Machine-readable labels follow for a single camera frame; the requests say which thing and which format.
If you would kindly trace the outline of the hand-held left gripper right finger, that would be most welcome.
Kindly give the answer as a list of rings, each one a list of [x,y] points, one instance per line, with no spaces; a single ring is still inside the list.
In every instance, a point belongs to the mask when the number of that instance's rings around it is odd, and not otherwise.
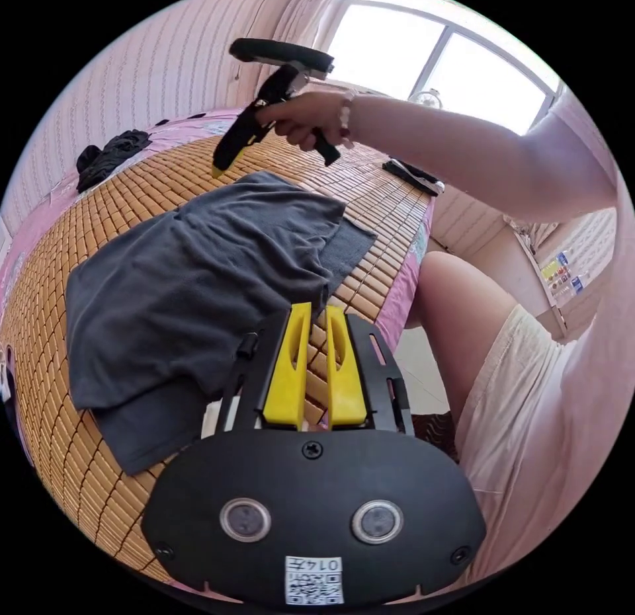
[[[366,422],[366,404],[355,348],[345,313],[327,306],[328,427],[334,431]]]

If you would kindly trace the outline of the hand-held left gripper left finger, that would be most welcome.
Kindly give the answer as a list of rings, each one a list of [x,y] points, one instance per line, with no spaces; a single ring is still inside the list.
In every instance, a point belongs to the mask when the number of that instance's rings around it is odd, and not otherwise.
[[[311,317],[311,303],[292,305],[263,407],[269,425],[303,428]]]

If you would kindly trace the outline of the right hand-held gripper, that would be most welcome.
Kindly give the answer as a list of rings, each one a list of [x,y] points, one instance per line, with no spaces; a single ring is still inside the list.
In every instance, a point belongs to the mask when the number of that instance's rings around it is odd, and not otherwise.
[[[308,82],[308,68],[300,63],[285,63],[261,85],[255,100],[234,120],[222,136],[213,153],[211,175],[219,179],[249,146],[263,141],[270,129],[261,125],[256,114],[262,108],[283,103]]]

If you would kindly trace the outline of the person's right hand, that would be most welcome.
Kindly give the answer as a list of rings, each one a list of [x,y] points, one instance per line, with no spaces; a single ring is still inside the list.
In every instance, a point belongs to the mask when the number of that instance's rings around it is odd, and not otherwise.
[[[314,130],[320,130],[328,144],[354,146],[349,129],[351,106],[355,95],[334,91],[312,91],[288,101],[260,108],[256,121],[273,125],[276,134],[303,152],[316,150]]]

